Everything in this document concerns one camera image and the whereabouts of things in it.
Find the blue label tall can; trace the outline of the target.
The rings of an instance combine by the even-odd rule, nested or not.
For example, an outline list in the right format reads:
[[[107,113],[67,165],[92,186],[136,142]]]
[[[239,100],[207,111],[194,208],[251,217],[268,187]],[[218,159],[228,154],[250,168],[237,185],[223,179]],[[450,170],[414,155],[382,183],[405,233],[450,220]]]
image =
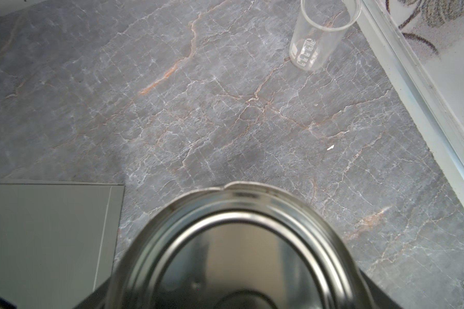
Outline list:
[[[183,194],[141,230],[107,308],[374,308],[333,228],[287,191],[232,182]]]

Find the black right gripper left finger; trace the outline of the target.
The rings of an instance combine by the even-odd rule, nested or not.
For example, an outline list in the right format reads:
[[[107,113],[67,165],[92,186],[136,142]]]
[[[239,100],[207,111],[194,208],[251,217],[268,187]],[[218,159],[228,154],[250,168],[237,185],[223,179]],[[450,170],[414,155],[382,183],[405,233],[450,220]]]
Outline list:
[[[108,278],[93,293],[82,300],[74,309],[104,309],[111,278]]]

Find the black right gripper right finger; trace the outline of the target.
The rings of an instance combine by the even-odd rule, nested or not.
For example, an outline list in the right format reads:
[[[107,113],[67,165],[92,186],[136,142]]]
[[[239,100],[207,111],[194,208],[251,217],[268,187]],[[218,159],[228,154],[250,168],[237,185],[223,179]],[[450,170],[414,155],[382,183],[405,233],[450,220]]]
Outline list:
[[[361,277],[362,293],[357,301],[357,308],[402,309],[402,307],[390,298],[368,275],[359,270]]]

